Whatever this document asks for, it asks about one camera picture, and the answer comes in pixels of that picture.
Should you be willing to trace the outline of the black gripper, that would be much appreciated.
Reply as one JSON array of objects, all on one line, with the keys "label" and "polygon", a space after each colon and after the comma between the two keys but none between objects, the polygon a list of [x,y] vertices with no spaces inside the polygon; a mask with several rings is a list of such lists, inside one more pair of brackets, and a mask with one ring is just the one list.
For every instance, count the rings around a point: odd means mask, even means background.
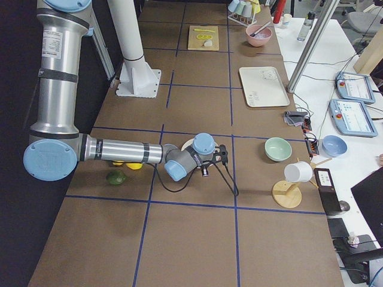
[{"label": "black gripper", "polygon": [[221,153],[220,152],[213,153],[210,164],[217,164],[219,162],[221,162]]}]

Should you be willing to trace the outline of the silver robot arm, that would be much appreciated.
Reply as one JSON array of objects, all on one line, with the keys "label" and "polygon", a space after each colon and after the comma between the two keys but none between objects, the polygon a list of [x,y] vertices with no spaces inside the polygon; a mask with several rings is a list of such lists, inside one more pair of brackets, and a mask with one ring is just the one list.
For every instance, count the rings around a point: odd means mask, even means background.
[{"label": "silver robot arm", "polygon": [[179,181],[195,168],[214,164],[218,148],[207,133],[196,135],[184,149],[97,139],[80,133],[74,124],[82,37],[95,23],[91,1],[38,1],[43,25],[39,77],[38,119],[30,127],[23,155],[26,171],[42,181],[68,176],[79,161],[163,163]]}]

